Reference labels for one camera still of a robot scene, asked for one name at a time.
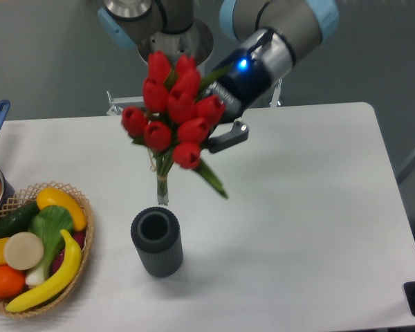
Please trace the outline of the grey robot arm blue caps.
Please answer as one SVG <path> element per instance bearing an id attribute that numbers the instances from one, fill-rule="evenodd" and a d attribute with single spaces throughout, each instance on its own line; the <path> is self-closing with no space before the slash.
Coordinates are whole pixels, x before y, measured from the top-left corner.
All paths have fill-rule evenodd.
<path id="1" fill-rule="evenodd" d="M 213 50 L 192 1 L 105 1 L 98 19 L 119 47 L 137 48 L 143 59 L 160 50 L 171 62 L 186 55 L 202 64 Z M 225 102 L 221 120 L 232 125 L 208 140 L 212 153 L 246 140 L 243 112 L 333 33 L 339 12 L 334 1 L 224 1 L 219 22 L 239 47 L 219 63 L 225 75 L 201 90 Z"/>

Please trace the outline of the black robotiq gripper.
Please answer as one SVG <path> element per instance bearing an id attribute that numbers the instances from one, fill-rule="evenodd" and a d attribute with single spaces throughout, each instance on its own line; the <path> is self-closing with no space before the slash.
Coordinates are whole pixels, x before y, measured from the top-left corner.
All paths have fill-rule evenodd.
<path id="1" fill-rule="evenodd" d="M 272 77 L 263 61 L 253 57 L 248 50 L 238 48 L 204 77 L 206 95 L 215 95 L 225 105 L 219 123 L 231 123 L 272 85 Z M 211 154 L 229 149 L 248 139 L 249 127 L 235 121 L 229 132 L 207 140 Z"/>

